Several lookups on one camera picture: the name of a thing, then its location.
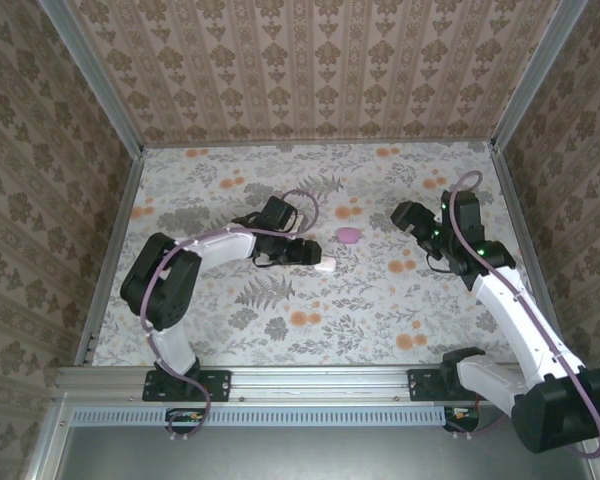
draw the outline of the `floral tablecloth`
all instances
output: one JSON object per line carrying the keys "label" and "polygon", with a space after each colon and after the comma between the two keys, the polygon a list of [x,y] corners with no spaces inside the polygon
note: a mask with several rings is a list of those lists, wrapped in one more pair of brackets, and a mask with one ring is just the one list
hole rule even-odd
{"label": "floral tablecloth", "polygon": [[[472,345],[513,360],[475,295],[453,275],[431,271],[414,239],[389,219],[406,199],[437,210],[445,188],[479,169],[487,238],[502,241],[523,269],[486,143],[159,149],[145,151],[144,161],[94,365],[153,361],[138,318],[119,297],[149,235],[224,226],[293,188],[318,198],[320,218],[309,236],[337,259],[335,273],[257,269],[247,260],[206,272],[182,320],[204,365],[437,363],[444,352]],[[308,199],[289,200],[312,215]],[[361,229],[360,241],[339,243],[340,227]]]}

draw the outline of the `wall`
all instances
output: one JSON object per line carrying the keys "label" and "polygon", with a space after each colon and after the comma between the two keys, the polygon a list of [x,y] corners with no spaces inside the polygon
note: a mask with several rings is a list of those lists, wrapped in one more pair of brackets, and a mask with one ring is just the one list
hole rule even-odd
{"label": "wall", "polygon": [[35,2],[0,1],[0,480],[73,363],[130,159]]}
{"label": "wall", "polygon": [[600,0],[505,149],[567,340],[600,366]]}
{"label": "wall", "polygon": [[555,0],[70,0],[148,144],[489,137]]}

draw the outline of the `pink object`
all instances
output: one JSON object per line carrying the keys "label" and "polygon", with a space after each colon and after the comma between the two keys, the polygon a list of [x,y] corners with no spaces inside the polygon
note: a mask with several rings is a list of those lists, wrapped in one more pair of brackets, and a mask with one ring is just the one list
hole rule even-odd
{"label": "pink object", "polygon": [[351,245],[358,243],[358,239],[360,238],[360,230],[357,228],[343,227],[338,229],[336,235],[338,236],[338,240],[340,240],[342,243],[345,245]]}

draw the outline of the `patterned wallpaper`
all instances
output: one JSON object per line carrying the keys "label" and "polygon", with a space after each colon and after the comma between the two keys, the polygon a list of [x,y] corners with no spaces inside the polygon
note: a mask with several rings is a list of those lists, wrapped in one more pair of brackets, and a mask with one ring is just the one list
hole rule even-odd
{"label": "patterned wallpaper", "polygon": [[145,143],[489,137],[556,0],[70,0]]}
{"label": "patterned wallpaper", "polygon": [[600,365],[600,0],[589,2],[505,155],[563,333]]}
{"label": "patterned wallpaper", "polygon": [[73,363],[130,159],[35,2],[0,1],[0,480]]}

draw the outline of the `gray panel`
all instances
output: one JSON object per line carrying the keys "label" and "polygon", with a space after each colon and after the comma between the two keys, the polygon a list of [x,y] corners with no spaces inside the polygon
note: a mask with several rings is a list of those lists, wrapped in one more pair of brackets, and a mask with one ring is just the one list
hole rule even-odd
{"label": "gray panel", "polygon": [[591,478],[565,450],[527,452],[509,423],[469,441],[428,427],[216,427],[187,441],[162,428],[77,428],[68,450],[65,480]]}

